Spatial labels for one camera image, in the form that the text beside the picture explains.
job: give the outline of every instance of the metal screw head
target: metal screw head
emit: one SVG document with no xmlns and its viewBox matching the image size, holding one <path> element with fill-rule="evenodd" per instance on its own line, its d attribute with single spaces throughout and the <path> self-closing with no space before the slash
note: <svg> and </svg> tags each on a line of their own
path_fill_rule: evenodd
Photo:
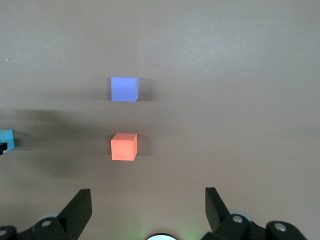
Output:
<svg viewBox="0 0 320 240">
<path fill-rule="evenodd" d="M 283 225 L 283 224 L 280 223 L 280 222 L 275 223 L 275 224 L 274 224 L 274 227 L 275 227 L 275 229 L 277 229 L 277 230 L 279 230 L 279 231 L 281 231 L 281 232 L 287 231 L 286 226 Z"/>
<path fill-rule="evenodd" d="M 0 237 L 4 236 L 6 234 L 7 234 L 7 230 L 4 229 L 4 230 L 0 231 Z"/>
<path fill-rule="evenodd" d="M 50 220 L 47 220 L 47 221 L 44 221 L 43 223 L 41 223 L 41 227 L 47 227 L 51 224 L 51 221 Z"/>
<path fill-rule="evenodd" d="M 235 215 L 233 216 L 232 218 L 233 221 L 235 221 L 236 223 L 242 223 L 244 220 L 242 219 L 242 217 L 238 216 L 238 215 Z"/>
</svg>

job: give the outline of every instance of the round light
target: round light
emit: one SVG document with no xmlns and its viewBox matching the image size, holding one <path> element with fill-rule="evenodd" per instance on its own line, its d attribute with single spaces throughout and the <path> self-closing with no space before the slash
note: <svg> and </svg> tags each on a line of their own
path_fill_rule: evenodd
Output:
<svg viewBox="0 0 320 240">
<path fill-rule="evenodd" d="M 150 236 L 146 240 L 177 240 L 173 236 L 170 236 L 168 234 L 156 234 L 153 236 Z"/>
</svg>

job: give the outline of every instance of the blue cube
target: blue cube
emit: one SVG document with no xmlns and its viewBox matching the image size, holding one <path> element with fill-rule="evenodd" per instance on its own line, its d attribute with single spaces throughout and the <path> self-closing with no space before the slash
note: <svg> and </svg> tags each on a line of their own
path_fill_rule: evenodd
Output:
<svg viewBox="0 0 320 240">
<path fill-rule="evenodd" d="M 14 132 L 12 130 L 0 130 L 0 144 L 4 143 L 7 143 L 7 149 L 3 150 L 3 153 L 15 148 Z"/>
<path fill-rule="evenodd" d="M 111 100 L 116 102 L 135 102 L 139 97 L 138 77 L 112 77 Z"/>
</svg>

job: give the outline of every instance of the cube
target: cube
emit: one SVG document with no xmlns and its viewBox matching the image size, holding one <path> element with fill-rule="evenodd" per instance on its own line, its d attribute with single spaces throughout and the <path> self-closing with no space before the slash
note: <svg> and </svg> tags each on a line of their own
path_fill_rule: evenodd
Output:
<svg viewBox="0 0 320 240">
<path fill-rule="evenodd" d="M 14 131 L 0 130 L 0 154 L 4 154 L 15 148 Z"/>
<path fill-rule="evenodd" d="M 138 77 L 112 77 L 111 100 L 115 102 L 135 102 L 139 97 Z"/>
<path fill-rule="evenodd" d="M 137 152 L 137 134 L 135 133 L 117 133 L 111 139 L 112 160 L 134 161 Z"/>
</svg>

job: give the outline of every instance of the orange cube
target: orange cube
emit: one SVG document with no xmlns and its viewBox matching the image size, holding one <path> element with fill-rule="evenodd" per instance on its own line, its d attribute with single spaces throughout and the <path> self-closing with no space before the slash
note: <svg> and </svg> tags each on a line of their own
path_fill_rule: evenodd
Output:
<svg viewBox="0 0 320 240">
<path fill-rule="evenodd" d="M 133 161 L 137 152 L 137 134 L 135 133 L 117 133 L 111 139 L 112 160 Z"/>
</svg>

